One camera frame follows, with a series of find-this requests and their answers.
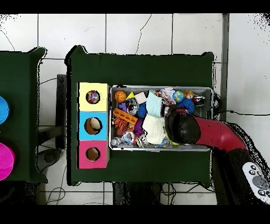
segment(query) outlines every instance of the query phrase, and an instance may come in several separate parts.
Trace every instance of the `shape sorter box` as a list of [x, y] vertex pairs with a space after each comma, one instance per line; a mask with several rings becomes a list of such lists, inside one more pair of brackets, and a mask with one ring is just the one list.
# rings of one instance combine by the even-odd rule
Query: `shape sorter box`
[[[79, 82], [77, 93], [79, 103], [77, 168], [106, 168], [110, 158], [108, 138], [109, 86], [106, 83]], [[93, 126], [93, 120], [100, 124], [101, 129]], [[88, 150], [93, 148], [95, 148], [96, 152], [98, 151], [98, 158], [96, 160], [90, 160], [87, 157]]]

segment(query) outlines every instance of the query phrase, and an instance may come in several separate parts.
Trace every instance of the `yellow cube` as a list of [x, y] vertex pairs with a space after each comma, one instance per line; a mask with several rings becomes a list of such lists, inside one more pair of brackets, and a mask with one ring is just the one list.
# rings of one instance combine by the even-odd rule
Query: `yellow cube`
[[80, 111], [108, 111], [109, 86], [106, 83], [79, 83]]

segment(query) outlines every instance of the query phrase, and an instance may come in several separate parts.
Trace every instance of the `green table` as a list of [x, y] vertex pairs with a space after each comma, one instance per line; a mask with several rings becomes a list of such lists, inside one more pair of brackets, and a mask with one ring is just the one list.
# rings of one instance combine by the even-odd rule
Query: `green table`
[[0, 52], [0, 96], [7, 100], [11, 113], [0, 125], [0, 142], [15, 154], [12, 173], [6, 181], [47, 182], [36, 169], [38, 121], [38, 62], [45, 49], [28, 53]]
[[209, 186], [208, 152], [111, 151], [106, 169], [76, 168], [77, 82], [108, 85], [201, 86], [212, 88], [214, 55], [86, 54], [74, 46], [67, 54], [68, 183], [74, 182], [181, 182]]

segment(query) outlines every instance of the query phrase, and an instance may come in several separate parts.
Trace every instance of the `ball inside hole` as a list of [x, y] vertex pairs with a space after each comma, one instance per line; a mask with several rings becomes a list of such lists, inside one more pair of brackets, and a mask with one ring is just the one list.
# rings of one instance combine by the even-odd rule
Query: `ball inside hole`
[[96, 90], [90, 90], [86, 94], [86, 100], [90, 104], [97, 104], [100, 101], [100, 94]]
[[90, 117], [85, 121], [84, 129], [89, 135], [97, 135], [102, 129], [102, 123], [97, 117]]
[[89, 148], [86, 151], [86, 157], [90, 161], [97, 161], [100, 157], [100, 151], [96, 147]]

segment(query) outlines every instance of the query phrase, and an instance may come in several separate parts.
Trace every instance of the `orange basketball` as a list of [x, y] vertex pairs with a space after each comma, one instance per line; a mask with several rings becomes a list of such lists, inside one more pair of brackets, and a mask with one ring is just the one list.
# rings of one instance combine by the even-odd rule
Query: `orange basketball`
[[119, 90], [114, 94], [114, 98], [117, 102], [124, 102], [127, 98], [127, 95], [124, 91]]

